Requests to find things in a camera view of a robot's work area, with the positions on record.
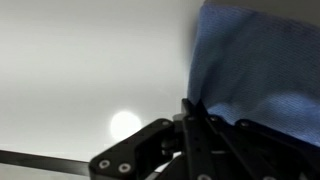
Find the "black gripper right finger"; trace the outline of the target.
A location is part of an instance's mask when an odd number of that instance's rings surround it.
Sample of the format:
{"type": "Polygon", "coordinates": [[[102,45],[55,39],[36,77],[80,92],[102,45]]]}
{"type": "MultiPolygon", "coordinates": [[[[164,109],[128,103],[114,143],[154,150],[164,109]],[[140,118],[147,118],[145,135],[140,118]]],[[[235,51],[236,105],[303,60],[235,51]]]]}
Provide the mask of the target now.
{"type": "Polygon", "coordinates": [[[317,146],[248,119],[231,125],[219,115],[210,115],[202,102],[199,115],[227,149],[239,180],[320,180],[317,146]]]}

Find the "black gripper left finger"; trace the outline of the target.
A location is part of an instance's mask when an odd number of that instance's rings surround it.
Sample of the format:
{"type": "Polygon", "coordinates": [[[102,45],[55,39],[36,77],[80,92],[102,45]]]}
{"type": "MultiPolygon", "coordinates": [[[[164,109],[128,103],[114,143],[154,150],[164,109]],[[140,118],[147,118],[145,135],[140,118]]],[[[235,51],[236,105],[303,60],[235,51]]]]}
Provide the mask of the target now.
{"type": "Polygon", "coordinates": [[[214,171],[203,124],[202,103],[182,101],[172,120],[157,119],[95,156],[89,163],[91,180],[145,180],[159,166],[155,180],[212,180],[214,171]]]}

